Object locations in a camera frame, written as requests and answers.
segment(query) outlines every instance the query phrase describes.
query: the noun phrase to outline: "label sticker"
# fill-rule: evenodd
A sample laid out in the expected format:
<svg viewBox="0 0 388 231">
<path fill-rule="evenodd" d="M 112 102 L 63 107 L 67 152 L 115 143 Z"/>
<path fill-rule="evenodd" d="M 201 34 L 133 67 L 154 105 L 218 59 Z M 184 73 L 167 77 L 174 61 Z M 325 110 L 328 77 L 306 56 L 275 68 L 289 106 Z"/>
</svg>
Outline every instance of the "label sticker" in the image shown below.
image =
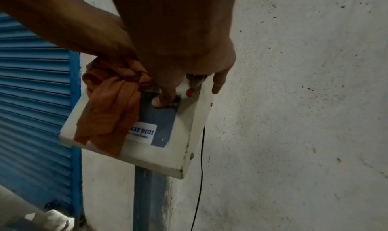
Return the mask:
<svg viewBox="0 0 388 231">
<path fill-rule="evenodd" d="M 136 142 L 145 143 L 151 145 L 152 140 L 154 139 L 156 128 L 158 126 L 154 124 L 136 122 L 132 129 L 129 131 L 128 139 L 134 140 Z"/>
</svg>

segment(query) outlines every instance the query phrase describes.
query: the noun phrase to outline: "red button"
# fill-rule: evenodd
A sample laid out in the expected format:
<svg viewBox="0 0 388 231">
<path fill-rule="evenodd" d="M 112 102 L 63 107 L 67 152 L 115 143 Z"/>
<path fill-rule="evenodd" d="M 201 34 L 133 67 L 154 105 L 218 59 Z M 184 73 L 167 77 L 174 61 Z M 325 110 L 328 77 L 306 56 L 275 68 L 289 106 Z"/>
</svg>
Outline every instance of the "red button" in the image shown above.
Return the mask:
<svg viewBox="0 0 388 231">
<path fill-rule="evenodd" d="M 186 96 L 192 97 L 194 96 L 195 90 L 193 88 L 187 89 Z"/>
</svg>

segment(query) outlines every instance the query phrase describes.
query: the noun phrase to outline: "black cable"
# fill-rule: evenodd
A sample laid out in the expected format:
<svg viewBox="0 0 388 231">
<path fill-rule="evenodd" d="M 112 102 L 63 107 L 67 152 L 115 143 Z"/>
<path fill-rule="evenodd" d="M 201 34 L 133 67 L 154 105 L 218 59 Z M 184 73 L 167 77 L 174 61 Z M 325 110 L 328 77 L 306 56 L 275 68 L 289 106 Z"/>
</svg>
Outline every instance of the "black cable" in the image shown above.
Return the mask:
<svg viewBox="0 0 388 231">
<path fill-rule="evenodd" d="M 203 165 L 202 165 L 202 158 L 203 158 L 203 157 L 202 157 L 202 156 L 203 156 L 203 143 L 204 143 L 204 142 L 205 142 L 205 127 L 203 127 L 203 134 L 202 134 L 202 148 L 201 148 L 201 187 L 199 188 L 198 202 L 197 202 L 197 207 L 196 207 L 196 209 L 195 209 L 193 224 L 191 225 L 191 231 L 193 231 L 193 227 L 194 227 L 194 223 L 195 223 L 195 218 L 197 217 L 199 201 L 201 200 L 202 182 L 203 182 Z"/>
</svg>

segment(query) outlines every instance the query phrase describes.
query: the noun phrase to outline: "person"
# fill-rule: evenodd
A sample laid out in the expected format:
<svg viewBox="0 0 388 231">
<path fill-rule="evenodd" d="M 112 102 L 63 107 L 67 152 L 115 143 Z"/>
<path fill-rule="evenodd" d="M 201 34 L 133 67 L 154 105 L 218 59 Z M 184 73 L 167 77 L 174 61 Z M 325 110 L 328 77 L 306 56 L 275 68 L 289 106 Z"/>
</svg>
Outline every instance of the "person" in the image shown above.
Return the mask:
<svg viewBox="0 0 388 231">
<path fill-rule="evenodd" d="M 120 16 L 82 0 L 0 0 L 0 11 L 59 47 L 136 55 L 170 104 L 186 74 L 212 75 L 218 94 L 234 65 L 229 37 L 235 0 L 113 0 Z"/>
</svg>

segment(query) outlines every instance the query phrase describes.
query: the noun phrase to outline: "blue rolling shutter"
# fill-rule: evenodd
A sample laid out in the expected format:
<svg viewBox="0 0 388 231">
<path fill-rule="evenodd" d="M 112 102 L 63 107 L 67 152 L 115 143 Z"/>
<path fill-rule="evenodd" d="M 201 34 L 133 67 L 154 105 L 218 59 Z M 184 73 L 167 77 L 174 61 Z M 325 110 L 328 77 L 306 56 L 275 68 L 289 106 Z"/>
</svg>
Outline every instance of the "blue rolling shutter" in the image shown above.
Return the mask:
<svg viewBox="0 0 388 231">
<path fill-rule="evenodd" d="M 0 184 L 76 219 L 81 151 L 58 135 L 80 96 L 79 61 L 0 12 Z"/>
</svg>

